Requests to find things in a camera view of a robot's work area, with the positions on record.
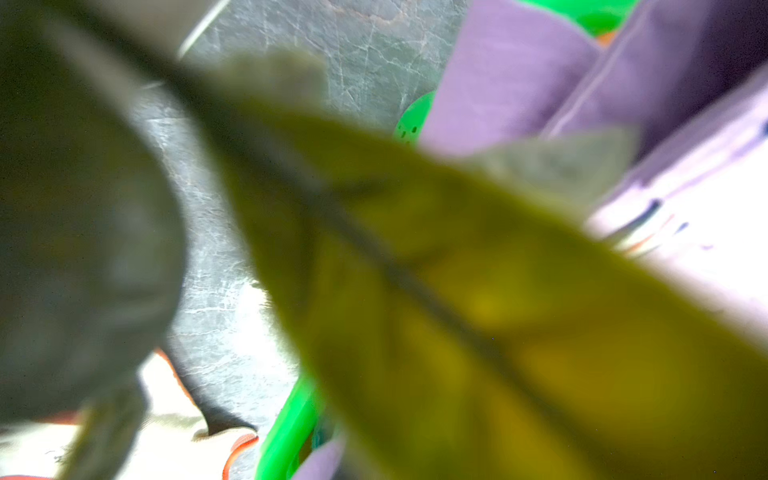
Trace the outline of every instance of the blurry leaf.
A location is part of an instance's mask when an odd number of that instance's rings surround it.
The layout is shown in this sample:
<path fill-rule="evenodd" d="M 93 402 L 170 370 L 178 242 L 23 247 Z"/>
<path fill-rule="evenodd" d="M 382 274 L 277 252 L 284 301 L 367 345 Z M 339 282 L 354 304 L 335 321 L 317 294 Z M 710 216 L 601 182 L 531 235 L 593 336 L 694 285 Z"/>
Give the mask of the blurry leaf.
<path fill-rule="evenodd" d="M 220 157 L 286 331 L 397 478 L 762 475 L 768 363 L 713 320 L 490 184 L 251 107 L 418 278 L 396 282 L 264 159 Z"/>
<path fill-rule="evenodd" d="M 614 127 L 500 145 L 461 165 L 581 223 L 619 183 L 636 153 L 634 129 Z"/>
<path fill-rule="evenodd" d="M 230 55 L 210 74 L 225 91 L 260 94 L 298 109 L 316 109 L 328 91 L 323 59 L 296 48 Z"/>
<path fill-rule="evenodd" d="M 135 376 L 94 400 L 85 412 L 85 423 L 59 480 L 113 478 L 131 451 L 146 408 Z"/>
<path fill-rule="evenodd" d="M 135 371 L 184 273 L 161 165 L 28 13 L 0 71 L 0 422 L 76 410 Z"/>

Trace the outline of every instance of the orange object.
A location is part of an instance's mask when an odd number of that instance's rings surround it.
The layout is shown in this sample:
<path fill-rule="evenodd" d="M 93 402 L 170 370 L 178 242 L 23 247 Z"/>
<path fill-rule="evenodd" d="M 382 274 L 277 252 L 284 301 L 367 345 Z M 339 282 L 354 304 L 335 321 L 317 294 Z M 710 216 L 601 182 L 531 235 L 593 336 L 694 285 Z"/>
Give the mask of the orange object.
<path fill-rule="evenodd" d="M 616 31 L 610 31 L 604 35 L 600 35 L 598 37 L 598 43 L 604 47 L 607 47 L 611 44 L 611 42 L 616 38 Z"/>

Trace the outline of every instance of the orange trim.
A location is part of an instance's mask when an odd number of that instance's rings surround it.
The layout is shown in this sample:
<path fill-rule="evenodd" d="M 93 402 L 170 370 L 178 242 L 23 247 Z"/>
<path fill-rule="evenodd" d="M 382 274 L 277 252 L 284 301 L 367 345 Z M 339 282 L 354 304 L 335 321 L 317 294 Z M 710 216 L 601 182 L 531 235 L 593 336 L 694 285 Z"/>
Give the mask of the orange trim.
<path fill-rule="evenodd" d="M 176 373 L 176 369 L 174 368 L 174 364 L 170 362 L 170 359 L 168 358 L 168 355 L 166 355 L 165 352 L 163 350 L 160 350 L 160 349 L 155 349 L 154 352 L 157 354 L 157 356 L 159 356 L 160 358 L 165 360 L 165 362 L 168 364 L 168 366 L 170 367 L 171 372 L 174 373 L 174 378 L 176 379 L 176 383 L 179 384 L 179 387 L 181 387 L 181 391 L 184 392 L 184 395 L 186 395 L 187 398 L 190 400 L 190 402 L 192 402 L 192 405 L 194 405 L 196 408 L 199 408 L 199 407 L 197 407 L 197 404 L 195 403 L 194 399 L 192 398 L 192 395 L 190 395 L 189 390 L 187 390 L 187 387 L 185 387 L 184 384 L 181 382 L 181 379 L 179 378 L 179 374 Z"/>
<path fill-rule="evenodd" d="M 616 38 L 616 33 L 617 32 L 615 32 L 615 31 L 610 31 L 610 32 L 608 32 L 606 34 L 600 35 L 598 37 L 598 43 L 600 45 L 604 46 L 604 47 L 607 47 L 608 45 L 611 44 L 611 42 L 614 40 L 614 38 Z"/>
<path fill-rule="evenodd" d="M 235 444 L 232 446 L 232 453 L 230 453 L 230 457 L 227 459 L 227 463 L 224 464 L 224 470 L 221 472 L 221 480 L 230 480 L 230 468 L 232 468 L 232 465 L 234 464 L 235 460 L 237 460 L 237 457 L 239 457 L 243 452 L 253 447 L 258 442 L 259 437 L 255 435 L 243 435 L 237 439 Z"/>

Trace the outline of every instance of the green plastic basket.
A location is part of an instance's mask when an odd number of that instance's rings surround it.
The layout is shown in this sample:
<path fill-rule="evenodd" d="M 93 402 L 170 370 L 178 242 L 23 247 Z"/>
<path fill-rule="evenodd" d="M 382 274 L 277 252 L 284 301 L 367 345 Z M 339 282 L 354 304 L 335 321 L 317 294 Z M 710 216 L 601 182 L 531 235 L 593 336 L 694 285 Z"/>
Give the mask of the green plastic basket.
<path fill-rule="evenodd" d="M 597 37 L 616 30 L 637 0 L 521 1 L 563 15 Z M 408 145 L 416 143 L 434 99 L 435 92 L 431 91 L 403 112 L 393 134 L 395 140 Z M 322 411 L 314 383 L 302 374 L 261 445 L 256 480 L 290 480 L 303 460 L 302 449 L 312 437 Z"/>

